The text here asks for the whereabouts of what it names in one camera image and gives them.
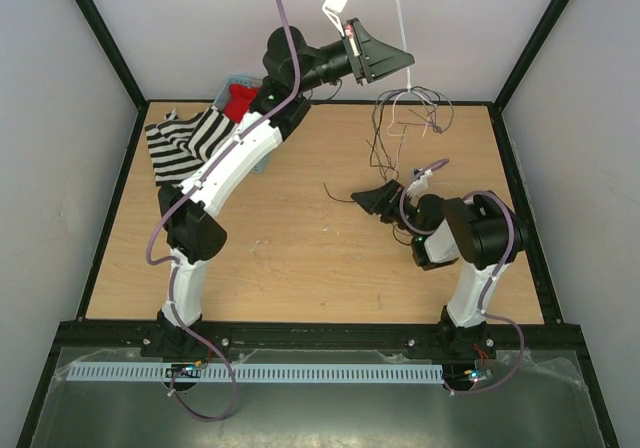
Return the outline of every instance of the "blue basket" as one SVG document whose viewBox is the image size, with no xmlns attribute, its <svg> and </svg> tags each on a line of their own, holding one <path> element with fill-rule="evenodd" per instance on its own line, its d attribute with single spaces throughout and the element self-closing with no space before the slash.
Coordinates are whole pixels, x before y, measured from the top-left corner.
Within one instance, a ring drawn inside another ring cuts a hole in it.
<svg viewBox="0 0 640 448">
<path fill-rule="evenodd" d="M 262 80 L 259 78 L 252 78 L 250 76 L 231 75 L 227 79 L 224 88 L 220 90 L 220 93 L 218 93 L 216 99 L 213 100 L 213 106 L 215 106 L 219 111 L 222 111 L 224 109 L 227 102 L 231 98 L 229 88 L 232 84 L 243 85 L 249 88 L 257 88 L 262 85 Z M 267 168 L 267 163 L 269 163 L 269 155 L 262 158 L 251 171 L 253 171 L 254 173 L 264 173 L 264 170 Z"/>
</svg>

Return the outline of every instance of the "hanging white cord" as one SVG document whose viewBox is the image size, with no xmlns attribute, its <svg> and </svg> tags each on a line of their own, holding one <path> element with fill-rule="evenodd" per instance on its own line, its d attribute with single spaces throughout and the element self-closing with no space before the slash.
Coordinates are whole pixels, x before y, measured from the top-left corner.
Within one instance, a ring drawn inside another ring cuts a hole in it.
<svg viewBox="0 0 640 448">
<path fill-rule="evenodd" d="M 402 8 L 400 7 L 400 0 L 396 0 L 396 7 L 398 9 L 398 21 L 400 22 L 400 36 L 402 37 L 402 49 L 405 53 L 409 53 L 407 50 L 407 37 L 404 33 L 404 21 L 402 19 Z M 411 68 L 407 66 L 407 90 L 411 90 Z"/>
</svg>

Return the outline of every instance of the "gray wall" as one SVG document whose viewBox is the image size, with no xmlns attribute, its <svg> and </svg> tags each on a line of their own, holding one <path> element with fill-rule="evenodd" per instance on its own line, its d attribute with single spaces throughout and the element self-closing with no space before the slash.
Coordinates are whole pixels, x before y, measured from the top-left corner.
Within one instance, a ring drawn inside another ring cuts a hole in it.
<svg viewBox="0 0 640 448">
<path fill-rule="evenodd" d="M 0 0 L 0 32 L 0 446 L 14 446 L 135 110 L 73 0 Z"/>
<path fill-rule="evenodd" d="M 231 73 L 262 76 L 273 0 L 95 0 L 142 91 L 151 98 L 211 98 Z M 493 100 L 549 0 L 402 0 L 414 83 L 453 99 Z M 284 0 L 312 46 L 337 40 L 322 0 Z M 349 0 L 380 40 L 401 46 L 394 0 Z M 342 98 L 375 98 L 406 85 L 404 73 L 368 87 L 352 79 Z M 321 97 L 331 87 L 317 90 Z"/>
<path fill-rule="evenodd" d="M 567 321 L 640 438 L 640 0 L 572 0 L 506 112 Z"/>
</svg>

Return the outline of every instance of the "black and white striped fabric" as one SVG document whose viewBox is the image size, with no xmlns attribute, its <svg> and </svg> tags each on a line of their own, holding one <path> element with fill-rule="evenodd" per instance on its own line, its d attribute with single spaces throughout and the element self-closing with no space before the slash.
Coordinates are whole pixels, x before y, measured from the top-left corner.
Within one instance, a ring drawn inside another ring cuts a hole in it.
<svg viewBox="0 0 640 448">
<path fill-rule="evenodd" d="M 175 110 L 145 127 L 156 185 L 177 185 L 195 173 L 233 132 L 236 124 L 213 105 L 190 120 Z"/>
</svg>

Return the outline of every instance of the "wooden table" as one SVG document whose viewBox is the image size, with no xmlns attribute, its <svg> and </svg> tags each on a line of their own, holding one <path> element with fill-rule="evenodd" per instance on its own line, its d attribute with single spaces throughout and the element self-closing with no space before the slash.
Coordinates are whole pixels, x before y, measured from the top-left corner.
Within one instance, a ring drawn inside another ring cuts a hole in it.
<svg viewBox="0 0 640 448">
<path fill-rule="evenodd" d="M 203 103 L 152 103 L 147 123 L 176 107 L 186 118 Z M 396 119 L 415 122 L 411 107 Z M 391 226 L 355 204 L 329 199 L 323 188 L 349 199 L 383 184 L 369 168 L 369 105 L 314 106 L 296 132 L 271 154 L 263 174 L 238 186 L 218 219 L 229 239 L 209 266 L 202 300 L 205 320 L 344 323 L 435 323 L 455 289 L 458 263 L 425 272 Z M 441 119 L 448 116 L 442 107 Z M 398 137 L 384 135 L 395 155 Z M 400 181 L 410 170 L 449 157 L 432 178 L 444 197 L 490 189 L 511 200 L 487 110 L 457 106 L 443 135 L 409 126 L 400 154 Z M 135 159 L 95 284 L 87 318 L 153 319 L 165 300 L 169 267 L 150 267 L 144 250 L 159 219 L 157 188 L 140 137 Z M 164 237 L 154 254 L 167 252 Z M 491 312 L 519 323 L 542 323 L 526 256 L 500 280 Z"/>
</svg>

